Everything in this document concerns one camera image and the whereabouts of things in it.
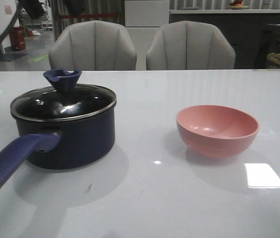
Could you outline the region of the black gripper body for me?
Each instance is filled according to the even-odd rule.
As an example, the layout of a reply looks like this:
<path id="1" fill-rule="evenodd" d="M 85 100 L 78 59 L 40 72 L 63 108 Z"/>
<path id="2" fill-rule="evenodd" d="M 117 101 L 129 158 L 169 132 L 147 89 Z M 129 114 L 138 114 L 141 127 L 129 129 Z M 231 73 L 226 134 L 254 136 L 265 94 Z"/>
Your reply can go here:
<path id="1" fill-rule="evenodd" d="M 43 7 L 38 0 L 19 0 L 30 18 L 38 19 L 44 15 Z M 78 17 L 85 11 L 85 1 L 83 0 L 63 0 L 62 3 L 66 7 L 71 17 Z"/>

